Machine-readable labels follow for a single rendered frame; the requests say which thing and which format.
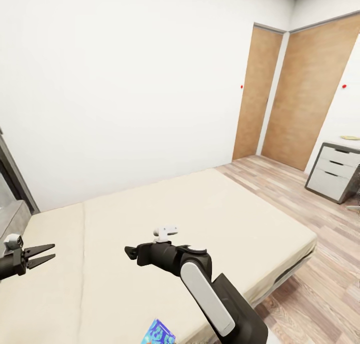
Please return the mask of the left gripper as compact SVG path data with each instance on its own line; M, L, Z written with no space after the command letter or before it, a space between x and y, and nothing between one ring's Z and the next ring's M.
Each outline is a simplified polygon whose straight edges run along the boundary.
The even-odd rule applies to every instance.
M56 254L47 255L35 259L30 259L35 255L55 248L56 244L47 244L41 246L35 246L30 248L17 248L13 251L13 254L0 258L0 280L14 276L26 274L26 269L33 269L48 260L56 257Z

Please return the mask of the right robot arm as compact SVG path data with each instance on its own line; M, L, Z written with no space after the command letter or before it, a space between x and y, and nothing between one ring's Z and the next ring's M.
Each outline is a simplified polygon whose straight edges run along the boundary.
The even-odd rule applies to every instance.
M213 282L212 258L202 246L172 245L176 225L161 225L153 242L124 251L137 265L154 264L181 278L221 344L282 344L222 272Z

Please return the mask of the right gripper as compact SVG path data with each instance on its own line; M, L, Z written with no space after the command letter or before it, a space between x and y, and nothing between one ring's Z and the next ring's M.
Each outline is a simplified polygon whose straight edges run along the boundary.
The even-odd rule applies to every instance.
M171 240L168 242L150 242L140 244L137 247L126 246L124 251L131 260L137 259L137 265L139 266L154 264L165 270L162 259L167 249L171 246Z

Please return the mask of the board game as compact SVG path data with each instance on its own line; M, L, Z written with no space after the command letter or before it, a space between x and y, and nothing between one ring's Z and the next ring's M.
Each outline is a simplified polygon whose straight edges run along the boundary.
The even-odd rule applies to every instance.
M157 318L154 318L140 344L174 344L175 338Z

